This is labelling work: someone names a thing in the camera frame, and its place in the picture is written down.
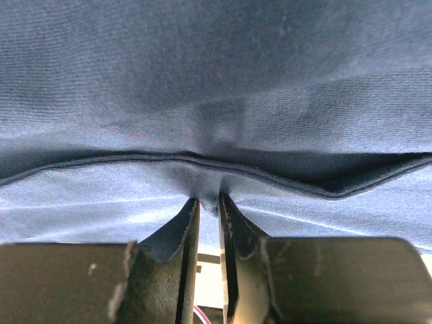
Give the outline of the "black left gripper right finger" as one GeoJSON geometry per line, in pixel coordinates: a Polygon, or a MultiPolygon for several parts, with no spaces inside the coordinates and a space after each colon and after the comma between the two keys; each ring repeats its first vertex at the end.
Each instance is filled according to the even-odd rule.
{"type": "Polygon", "coordinates": [[[225,323],[430,323],[431,276],[388,237],[272,237],[218,203],[225,323]]]}

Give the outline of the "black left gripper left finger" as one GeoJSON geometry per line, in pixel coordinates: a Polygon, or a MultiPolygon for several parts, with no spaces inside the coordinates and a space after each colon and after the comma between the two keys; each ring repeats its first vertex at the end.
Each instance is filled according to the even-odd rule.
{"type": "Polygon", "coordinates": [[[1,247],[2,323],[191,323],[200,204],[141,242],[1,247]]]}

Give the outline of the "navy blue t shirt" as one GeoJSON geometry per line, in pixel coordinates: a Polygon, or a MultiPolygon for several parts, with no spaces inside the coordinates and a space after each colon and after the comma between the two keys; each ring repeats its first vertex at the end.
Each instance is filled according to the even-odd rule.
{"type": "Polygon", "coordinates": [[[227,193],[272,236],[431,252],[430,1],[2,1],[1,241],[141,240],[227,193]]]}

